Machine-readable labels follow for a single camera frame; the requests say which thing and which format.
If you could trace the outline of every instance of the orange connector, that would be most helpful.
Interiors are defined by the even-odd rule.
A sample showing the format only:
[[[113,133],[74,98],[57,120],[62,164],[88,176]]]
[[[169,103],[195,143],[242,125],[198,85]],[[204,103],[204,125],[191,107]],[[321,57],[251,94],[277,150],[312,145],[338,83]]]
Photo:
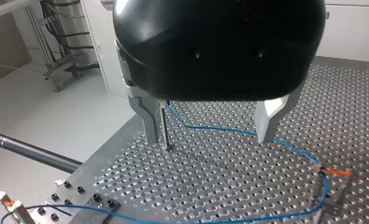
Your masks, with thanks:
[[[313,168],[315,170],[320,170],[320,165],[314,165]],[[326,168],[326,173],[329,175],[343,175],[343,176],[352,176],[352,173],[346,170],[335,170],[332,168]]]

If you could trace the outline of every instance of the metal post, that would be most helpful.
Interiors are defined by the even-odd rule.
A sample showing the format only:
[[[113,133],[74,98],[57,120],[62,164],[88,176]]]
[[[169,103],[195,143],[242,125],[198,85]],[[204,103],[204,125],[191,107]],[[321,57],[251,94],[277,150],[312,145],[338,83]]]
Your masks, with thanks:
[[[10,209],[18,216],[19,220],[23,224],[35,224],[35,221],[30,216],[27,209],[23,206],[23,204],[19,201],[16,201]]]
[[[2,134],[0,134],[0,147],[70,174],[74,173],[82,165],[80,161],[75,161]]]
[[[169,133],[167,131],[167,124],[166,124],[166,111],[165,111],[164,103],[160,103],[160,113],[161,113],[161,121],[162,121],[162,130],[163,130],[163,139],[164,139],[164,148],[166,150],[171,149],[171,145],[169,144]]]
[[[14,202],[9,198],[9,196],[3,191],[0,191],[0,203],[4,206],[7,212],[10,212],[8,208],[14,204]],[[12,216],[10,217],[14,223],[21,224],[18,216],[15,213],[12,214]]]

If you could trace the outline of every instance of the metal rod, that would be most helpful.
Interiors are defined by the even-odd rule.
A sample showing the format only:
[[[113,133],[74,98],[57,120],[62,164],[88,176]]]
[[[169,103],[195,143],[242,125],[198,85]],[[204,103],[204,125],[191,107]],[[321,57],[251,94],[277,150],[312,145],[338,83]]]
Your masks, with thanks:
[[[161,112],[164,147],[165,147],[166,150],[170,150],[171,145],[169,144],[169,135],[168,135],[168,131],[167,131],[166,111],[165,111],[164,103],[161,103],[160,112]]]
[[[41,147],[35,147],[2,134],[0,134],[0,147],[70,174],[74,173],[74,171],[82,165],[82,162],[80,161],[75,161],[54,152],[47,151]]]

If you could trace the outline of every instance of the aluminum plate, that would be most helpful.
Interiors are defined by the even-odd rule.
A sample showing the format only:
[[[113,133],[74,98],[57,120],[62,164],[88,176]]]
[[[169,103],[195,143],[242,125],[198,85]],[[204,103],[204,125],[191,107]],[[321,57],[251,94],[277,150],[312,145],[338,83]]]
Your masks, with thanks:
[[[191,124],[255,130],[255,104],[173,102]],[[252,136],[183,128],[168,114],[175,145],[170,152],[149,145],[143,132],[98,171],[93,189],[122,207],[153,220],[198,221],[260,217],[308,207],[312,163],[278,144]],[[280,122],[277,137],[320,162],[354,170],[343,214],[326,223],[369,223],[369,71],[314,63],[298,105]],[[343,177],[331,177],[334,196]],[[274,223],[312,223],[299,217]]]

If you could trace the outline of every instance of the white wall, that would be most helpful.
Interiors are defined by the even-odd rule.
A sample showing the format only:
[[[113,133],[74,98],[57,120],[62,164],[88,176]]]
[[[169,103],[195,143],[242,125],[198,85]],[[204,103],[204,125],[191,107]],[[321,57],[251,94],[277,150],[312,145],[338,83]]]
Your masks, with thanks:
[[[369,0],[328,0],[369,4]],[[330,13],[317,55],[369,62],[369,6],[327,5]]]

